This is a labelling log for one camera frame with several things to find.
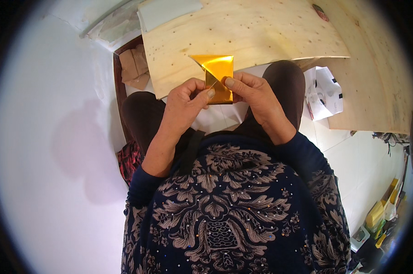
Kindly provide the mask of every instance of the woman's left hand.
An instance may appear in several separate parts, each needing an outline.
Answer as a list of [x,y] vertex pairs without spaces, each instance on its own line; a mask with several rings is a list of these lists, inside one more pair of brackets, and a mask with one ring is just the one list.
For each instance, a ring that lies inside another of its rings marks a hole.
[[202,108],[208,108],[209,100],[215,95],[214,90],[204,90],[204,88],[204,81],[191,78],[171,90],[168,94],[160,131],[179,140],[194,122]]

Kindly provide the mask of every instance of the red patterned fabric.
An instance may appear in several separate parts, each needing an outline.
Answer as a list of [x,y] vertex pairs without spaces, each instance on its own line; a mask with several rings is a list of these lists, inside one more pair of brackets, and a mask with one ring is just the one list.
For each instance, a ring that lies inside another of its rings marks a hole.
[[136,141],[128,142],[122,150],[116,153],[118,166],[120,167],[121,176],[130,185],[133,173],[141,165],[141,151]]

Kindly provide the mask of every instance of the fingernail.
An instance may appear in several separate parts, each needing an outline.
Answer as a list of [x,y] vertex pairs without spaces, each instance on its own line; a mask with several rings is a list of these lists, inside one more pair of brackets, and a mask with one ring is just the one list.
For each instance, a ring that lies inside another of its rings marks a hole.
[[206,92],[206,94],[208,94],[208,97],[209,97],[210,99],[212,99],[212,98],[214,97],[214,95],[216,94],[216,91],[213,90],[213,89],[210,89],[210,90],[208,90],[208,91]]
[[226,85],[228,88],[232,88],[232,85],[234,84],[234,82],[235,82],[234,79],[228,77],[228,78],[226,78],[226,80],[225,80],[225,85]]

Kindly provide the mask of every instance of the brown paper bag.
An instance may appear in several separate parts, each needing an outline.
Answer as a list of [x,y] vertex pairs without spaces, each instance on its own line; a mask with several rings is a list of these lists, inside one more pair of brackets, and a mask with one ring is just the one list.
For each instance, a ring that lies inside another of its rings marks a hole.
[[144,90],[150,78],[144,45],[138,45],[136,49],[121,53],[120,62],[123,69],[121,71],[121,82],[139,90]]

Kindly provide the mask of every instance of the tiled floor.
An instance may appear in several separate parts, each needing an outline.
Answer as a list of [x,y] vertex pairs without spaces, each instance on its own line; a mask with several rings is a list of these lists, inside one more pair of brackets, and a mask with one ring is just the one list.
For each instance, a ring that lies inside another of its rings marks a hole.
[[[267,65],[243,71],[261,77]],[[145,88],[153,92],[149,82]],[[126,86],[127,95],[138,91]],[[240,124],[247,110],[246,103],[210,106],[202,110],[192,128],[207,133]],[[365,220],[368,211],[379,200],[393,178],[400,178],[403,168],[403,149],[391,148],[382,140],[373,139],[371,132],[357,132],[351,137],[348,130],[331,130],[327,119],[313,122],[304,105],[299,132],[313,142],[328,159],[338,177],[338,185],[350,233]]]

